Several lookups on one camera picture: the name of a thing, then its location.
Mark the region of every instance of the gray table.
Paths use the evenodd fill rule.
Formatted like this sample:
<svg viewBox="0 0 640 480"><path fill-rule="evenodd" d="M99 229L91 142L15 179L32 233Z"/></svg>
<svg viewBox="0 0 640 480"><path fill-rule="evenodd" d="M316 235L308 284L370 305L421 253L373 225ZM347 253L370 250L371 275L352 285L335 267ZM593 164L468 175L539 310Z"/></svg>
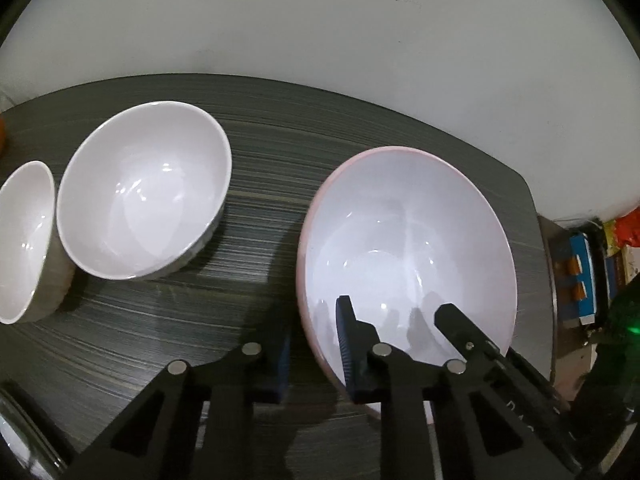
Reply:
<svg viewBox="0 0 640 480"><path fill-rule="evenodd" d="M78 272L59 312L0 326L0 377L12 380L84 449L167 362L216 360L275 302L296 309L300 226L316 189L367 148L414 146L450 162L481 189L507 233L518 279L513 347L552 367L552 297L536 211L523 178L450 135L366 102L281 82L153 75L54 92L5 113L0 182L46 162L59 181L80 142L108 117L147 101L179 100L216 117L234 170L225 219L185 269L155 282L105 282ZM377 478L375 421L339 397L294 327L284 406L256 410L257 478Z"/></svg>

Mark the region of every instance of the small white bowl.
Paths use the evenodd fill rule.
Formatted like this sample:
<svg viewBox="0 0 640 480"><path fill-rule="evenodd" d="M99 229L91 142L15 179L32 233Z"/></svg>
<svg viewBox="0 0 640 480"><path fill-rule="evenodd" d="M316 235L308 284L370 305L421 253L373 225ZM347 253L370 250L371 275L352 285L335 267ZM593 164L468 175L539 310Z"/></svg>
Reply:
<svg viewBox="0 0 640 480"><path fill-rule="evenodd" d="M338 387L335 300L343 294L381 341L435 365L460 358L433 323L443 303L503 353L513 335L516 275L500 222L468 178L412 148L360 153L322 184L302 227L296 288L306 338Z"/></svg>
<svg viewBox="0 0 640 480"><path fill-rule="evenodd" d="M0 188L0 321L36 321L55 311L75 266L58 238L56 186L43 162L27 162Z"/></svg>
<svg viewBox="0 0 640 480"><path fill-rule="evenodd" d="M99 278L164 276L211 238L230 179L228 139L204 110L173 101L129 108L98 126L66 168L62 243Z"/></svg>

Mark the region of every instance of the large white bowl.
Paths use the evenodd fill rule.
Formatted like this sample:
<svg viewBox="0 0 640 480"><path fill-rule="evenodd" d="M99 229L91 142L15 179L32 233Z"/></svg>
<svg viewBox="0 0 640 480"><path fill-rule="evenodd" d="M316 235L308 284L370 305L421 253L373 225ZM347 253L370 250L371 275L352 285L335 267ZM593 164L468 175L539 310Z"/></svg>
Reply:
<svg viewBox="0 0 640 480"><path fill-rule="evenodd" d="M420 150L369 150L329 176L302 227L296 281L306 337L338 385L342 294L381 341L435 365L460 358L433 323L443 303L503 353L513 335L516 275L500 222L468 178Z"/></svg>
<svg viewBox="0 0 640 480"><path fill-rule="evenodd" d="M230 179L228 139L204 110L172 101L124 110L89 135L66 168L62 243L100 278L163 276L211 238Z"/></svg>
<svg viewBox="0 0 640 480"><path fill-rule="evenodd" d="M58 238L56 186L34 160L0 188L0 321L36 321L55 311L75 266Z"/></svg>

